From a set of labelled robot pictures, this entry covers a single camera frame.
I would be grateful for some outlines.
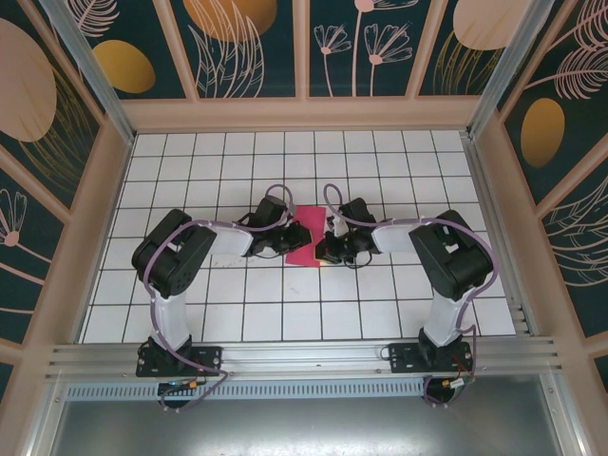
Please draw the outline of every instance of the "ventilation grille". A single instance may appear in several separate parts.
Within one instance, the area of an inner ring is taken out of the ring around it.
[[[232,382],[221,385],[208,399],[321,399],[349,397],[422,396],[423,379]],[[167,400],[199,397],[210,387],[171,394]],[[128,383],[72,385],[68,401],[156,401],[158,384]]]

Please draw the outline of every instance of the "pink sponge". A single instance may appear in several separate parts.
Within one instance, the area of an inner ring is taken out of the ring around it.
[[[323,239],[323,229],[325,228],[325,208],[318,206],[297,206],[295,221],[299,221],[302,226],[308,228],[313,236],[313,242],[305,245],[301,249],[291,252],[285,256],[287,264],[296,266],[307,266],[318,268],[321,266],[314,259],[314,247]]]

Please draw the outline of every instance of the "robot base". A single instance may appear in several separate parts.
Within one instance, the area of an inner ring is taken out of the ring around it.
[[[458,372],[458,363],[473,368],[471,348],[462,337],[444,347],[435,347],[420,330],[418,342],[388,345],[392,373]]]
[[[171,353],[157,344],[152,337],[148,338],[147,347],[138,350],[138,361],[135,375],[141,378],[157,377],[197,377],[218,376],[213,372],[202,372],[186,366]],[[221,367],[221,347],[193,347],[192,336],[177,350],[186,359],[205,367]]]

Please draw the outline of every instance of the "flower illustration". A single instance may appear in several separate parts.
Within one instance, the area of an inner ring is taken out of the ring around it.
[[[365,46],[371,63],[370,96],[373,96],[373,77],[376,66],[401,62],[411,58],[411,47],[406,47],[409,37],[408,25],[386,26],[378,35],[378,25],[365,27]]]
[[[0,245],[14,247],[19,243],[19,232],[26,217],[28,199],[15,192],[14,200],[10,200],[6,188],[0,190]]]
[[[25,195],[15,192],[14,199],[11,199],[10,193],[6,188],[0,190],[0,246],[17,247],[38,259],[50,263],[50,259],[31,251],[28,247],[19,242],[27,208],[28,199]],[[3,262],[0,262],[0,269],[39,285],[44,285],[45,283],[44,280],[24,273]]]
[[[361,12],[374,10],[399,10],[400,8],[413,7],[418,0],[354,0],[355,7]]]
[[[347,41],[349,35],[344,31],[344,26],[329,26],[327,30],[323,26],[314,28],[314,38],[323,54],[323,63],[325,64],[325,79],[327,81],[327,89],[330,91],[330,97],[333,96],[332,83],[330,82],[330,72],[327,66],[327,56],[344,52],[351,48],[351,42]]]

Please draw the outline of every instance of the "white tiled floor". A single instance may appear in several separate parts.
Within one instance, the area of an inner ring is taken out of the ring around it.
[[[324,205],[323,186],[331,182],[345,199],[364,198],[378,219],[432,217],[451,207],[488,239],[469,174],[456,131],[141,135],[81,340],[144,341],[147,294],[130,259],[174,207],[230,221],[274,183],[286,183],[298,204]],[[412,254],[375,256],[357,271],[233,256],[207,258],[202,266],[186,299],[195,341],[415,337],[432,299]],[[471,323],[481,336],[515,333],[501,282],[475,300],[464,326]]]

